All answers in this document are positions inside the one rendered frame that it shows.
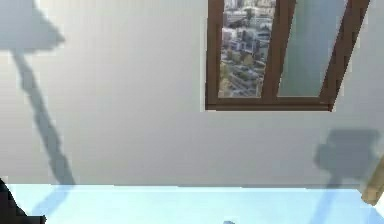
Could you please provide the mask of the black furniture piece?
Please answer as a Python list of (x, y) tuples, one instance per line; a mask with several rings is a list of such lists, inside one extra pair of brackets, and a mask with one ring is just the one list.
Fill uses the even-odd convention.
[(46, 217), (27, 215), (0, 178), (0, 224), (46, 224)]

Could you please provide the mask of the tan wooden furniture piece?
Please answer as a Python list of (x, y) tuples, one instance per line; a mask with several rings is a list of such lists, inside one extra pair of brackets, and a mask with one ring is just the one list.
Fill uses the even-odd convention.
[(375, 206), (384, 193), (384, 155), (376, 166), (361, 199), (372, 206)]

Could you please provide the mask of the brown framed window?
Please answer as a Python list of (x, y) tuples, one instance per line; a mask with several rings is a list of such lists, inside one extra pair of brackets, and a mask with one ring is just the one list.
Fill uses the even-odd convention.
[(208, 0), (205, 107), (330, 111), (370, 0)]

